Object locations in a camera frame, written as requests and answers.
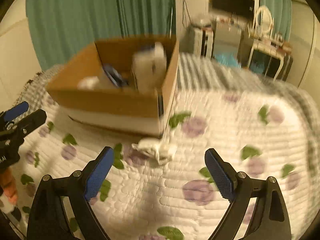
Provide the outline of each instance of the cardboard box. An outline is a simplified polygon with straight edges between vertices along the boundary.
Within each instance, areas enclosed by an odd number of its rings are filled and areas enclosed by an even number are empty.
[[[134,90],[78,90],[80,80],[100,74],[102,64],[127,76],[132,55],[142,46],[161,42],[168,59],[162,88],[147,94]],[[70,118],[81,123],[159,137],[167,126],[177,82],[179,42],[168,36],[135,36],[89,44],[47,85],[47,92]]]

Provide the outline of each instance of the bed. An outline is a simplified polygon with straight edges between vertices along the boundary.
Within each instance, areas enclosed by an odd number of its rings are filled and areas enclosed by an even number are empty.
[[[37,75],[17,100],[29,103],[26,114],[42,108],[48,118],[26,138],[21,160],[12,166],[22,214],[20,221],[12,219],[16,231],[26,235],[33,196],[45,174],[69,176],[105,146],[115,149],[118,161],[90,204],[112,239],[165,240],[168,230],[175,232],[171,240],[208,239],[229,204],[205,169],[204,152],[211,147],[236,171],[277,178],[292,239],[299,239],[315,218],[320,208],[320,118],[303,90],[181,53],[171,121],[162,138],[178,150],[172,161],[157,166],[131,148],[139,137],[73,122],[60,110],[45,84],[61,67]],[[81,239],[68,198],[63,201],[70,227]],[[253,205],[254,199],[236,239],[244,235]]]

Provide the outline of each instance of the curtain fold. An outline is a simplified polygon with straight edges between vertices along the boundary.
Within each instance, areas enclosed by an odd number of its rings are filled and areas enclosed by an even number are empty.
[[[291,0],[260,0],[260,5],[267,6],[274,18],[273,34],[280,32],[288,40],[292,18]]]
[[[32,42],[42,70],[63,64],[97,39],[175,34],[175,0],[26,0]]]

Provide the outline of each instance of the tv screen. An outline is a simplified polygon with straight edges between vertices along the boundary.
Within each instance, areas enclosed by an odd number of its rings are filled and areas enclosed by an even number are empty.
[[[254,0],[212,0],[212,7],[249,20],[254,17]]]

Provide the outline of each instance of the metal bolt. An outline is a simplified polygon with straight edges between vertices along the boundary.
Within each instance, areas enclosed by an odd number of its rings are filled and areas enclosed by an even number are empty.
[[[239,178],[244,179],[247,176],[247,174],[245,174],[243,171],[239,171],[238,176]]]
[[[272,183],[276,183],[276,178],[275,177],[269,177],[269,180],[270,180],[270,182],[272,182]]]
[[[81,171],[75,171],[72,174],[74,177],[79,177],[81,175]]]
[[[49,179],[50,179],[49,175],[44,175],[42,178],[43,181],[48,181]]]

